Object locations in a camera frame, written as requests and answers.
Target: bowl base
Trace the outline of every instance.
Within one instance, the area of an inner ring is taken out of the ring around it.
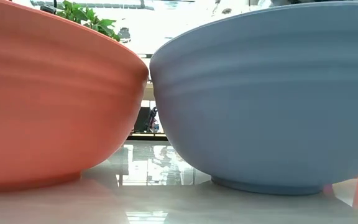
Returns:
[[[55,184],[61,184],[81,178],[81,172],[74,174],[59,175],[45,179],[34,179],[25,182],[0,183],[0,192],[27,190],[39,187],[48,187]]]
[[[271,194],[271,195],[312,195],[323,191],[323,187],[285,187],[274,185],[259,185],[224,180],[218,177],[212,177],[212,182],[224,187],[236,190],[244,190],[253,193]]]

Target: ridged bowl surface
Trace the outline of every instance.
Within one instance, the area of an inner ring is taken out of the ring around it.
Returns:
[[[206,24],[160,48],[150,72],[168,139],[217,182],[291,194],[358,176],[358,2]]]
[[[135,123],[148,69],[120,43],[0,1],[0,190],[73,179]]]

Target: leaf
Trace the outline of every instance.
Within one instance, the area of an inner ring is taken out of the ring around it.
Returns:
[[[60,16],[60,17],[63,17],[63,18],[66,18],[66,12],[63,11],[63,12],[57,12],[56,15]]]
[[[89,9],[88,7],[85,9],[86,16],[90,21],[94,20],[94,11],[93,9]]]
[[[73,10],[73,4],[71,2],[64,0],[63,4],[66,6],[66,9]]]
[[[73,2],[73,9],[79,9],[81,7],[81,4],[77,4]]]
[[[96,31],[98,31],[98,32],[100,32],[98,25],[93,25],[93,26],[92,26],[92,29],[93,29],[93,30],[96,30]]]
[[[97,24],[97,23],[99,23],[99,21],[100,21],[99,18],[97,16],[95,16],[93,19],[93,23]]]
[[[73,9],[73,14],[77,19],[81,19],[82,21],[88,21],[88,18],[84,11],[79,9]]]
[[[113,34],[112,38],[118,42],[121,40],[121,38],[117,34]]]
[[[111,24],[114,22],[114,20],[111,20],[111,19],[102,19],[98,22],[99,25],[101,26],[111,26]]]
[[[75,22],[74,14],[68,15],[68,19]]]
[[[109,37],[114,35],[114,31],[112,29],[107,28],[106,26],[103,26],[101,24],[97,24],[97,26],[99,27],[99,29],[102,29],[103,31],[105,31]]]
[[[101,34],[104,34],[104,35],[106,35],[106,36],[108,36],[108,37],[110,36],[110,35],[109,35],[106,31],[104,31],[102,28],[100,28],[100,29],[98,28],[98,32],[101,33]]]

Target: orange bowl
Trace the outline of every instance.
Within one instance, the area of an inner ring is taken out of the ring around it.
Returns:
[[[149,71],[115,40],[0,0],[0,191],[75,179],[125,141]]]

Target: glossy table surface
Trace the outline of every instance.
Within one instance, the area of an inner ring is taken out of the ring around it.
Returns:
[[[81,180],[0,193],[5,223],[358,223],[358,179],[304,197],[252,194],[212,184],[167,142],[127,141]]]

